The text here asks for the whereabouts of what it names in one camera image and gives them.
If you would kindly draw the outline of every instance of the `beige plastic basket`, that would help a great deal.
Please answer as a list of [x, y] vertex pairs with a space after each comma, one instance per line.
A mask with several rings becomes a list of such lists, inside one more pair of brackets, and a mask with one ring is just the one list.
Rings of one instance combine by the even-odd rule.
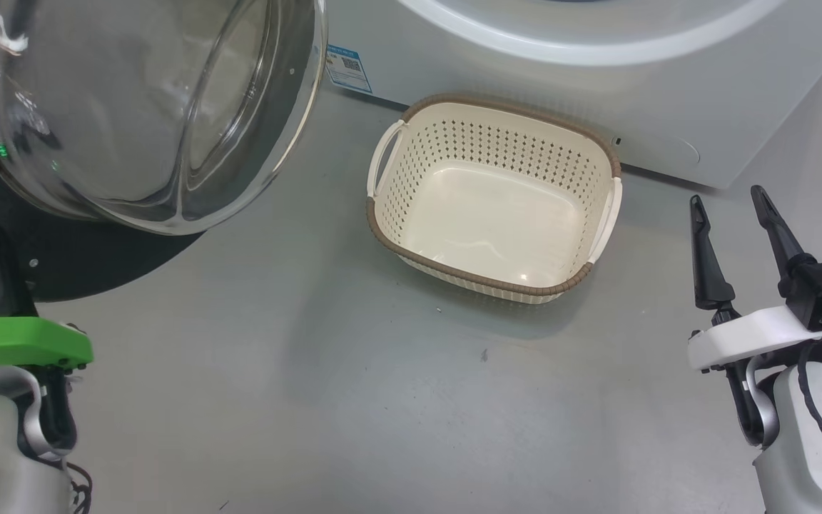
[[621, 193], [620, 162], [590, 131], [505, 102], [440, 95], [382, 136], [367, 220], [418, 270], [545, 303], [592, 269]]

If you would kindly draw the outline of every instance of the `black cable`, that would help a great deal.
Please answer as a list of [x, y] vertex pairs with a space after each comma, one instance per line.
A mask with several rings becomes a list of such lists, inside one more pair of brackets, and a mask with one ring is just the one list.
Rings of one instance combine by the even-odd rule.
[[87, 484], [78, 485], [72, 480], [71, 487], [75, 491], [76, 498], [79, 494], [84, 495], [84, 500], [78, 504], [73, 514], [88, 514], [88, 512], [91, 512], [91, 491], [94, 491], [94, 480], [91, 478], [91, 475], [79, 465], [66, 462], [66, 468], [84, 476], [85, 481], [87, 481]]
[[810, 358], [811, 349], [815, 346], [816, 343], [807, 345], [801, 352], [801, 357], [798, 358], [798, 387], [801, 388], [801, 393], [805, 396], [805, 406], [808, 407], [808, 412], [816, 421], [816, 426], [822, 433], [822, 416], [816, 412], [816, 404], [813, 404], [813, 396], [811, 396], [810, 385], [808, 384], [808, 358]]

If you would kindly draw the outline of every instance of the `sticker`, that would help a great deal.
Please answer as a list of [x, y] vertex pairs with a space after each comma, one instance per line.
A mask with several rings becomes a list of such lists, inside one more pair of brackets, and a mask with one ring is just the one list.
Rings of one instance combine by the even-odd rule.
[[329, 71], [332, 84], [372, 94], [370, 81], [366, 78], [366, 71], [363, 71], [357, 52], [329, 45], [329, 52], [325, 55], [325, 68]]

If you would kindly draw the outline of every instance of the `white basket handle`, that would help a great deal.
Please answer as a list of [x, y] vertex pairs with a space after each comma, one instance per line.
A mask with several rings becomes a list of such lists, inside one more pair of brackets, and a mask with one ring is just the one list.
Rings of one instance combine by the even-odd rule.
[[[392, 167], [392, 160], [395, 160], [395, 154], [398, 153], [398, 146], [402, 143], [402, 137], [405, 137], [405, 131], [407, 131], [407, 124], [402, 120], [398, 120], [385, 131], [379, 140], [379, 144], [376, 144], [376, 150], [372, 153], [372, 159], [370, 160], [370, 175], [366, 178], [366, 196], [370, 198], [379, 196], [380, 189], [382, 189], [382, 185], [385, 184], [385, 178], [389, 174], [389, 168]], [[384, 157], [382, 154], [385, 153], [385, 147], [389, 146], [392, 137], [395, 137], [395, 144], [392, 145], [392, 152], [389, 153], [385, 167], [382, 167], [380, 166], [382, 165], [382, 157]], [[380, 167], [382, 167], [382, 176], [379, 178], [379, 183], [377, 184], [376, 173]]]
[[598, 257], [601, 256], [604, 247], [607, 245], [608, 238], [611, 237], [611, 231], [614, 230], [614, 222], [617, 222], [617, 214], [620, 214], [620, 201], [624, 195], [624, 187], [620, 183], [620, 177], [614, 178], [614, 187], [607, 196], [607, 204], [604, 205], [604, 212], [601, 215], [602, 224], [599, 227], [598, 234], [592, 243], [592, 250], [589, 253], [588, 261], [596, 263]]

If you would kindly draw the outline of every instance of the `floor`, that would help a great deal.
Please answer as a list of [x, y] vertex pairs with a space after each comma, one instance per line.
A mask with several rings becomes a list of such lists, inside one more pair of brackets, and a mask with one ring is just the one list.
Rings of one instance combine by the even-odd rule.
[[778, 305], [748, 189], [822, 260], [822, 81], [726, 191], [629, 173], [547, 306], [424, 276], [365, 222], [399, 111], [326, 88], [259, 201], [117, 290], [42, 306], [94, 341], [71, 395], [94, 512], [762, 512], [728, 385], [689, 370], [688, 200], [741, 312]]

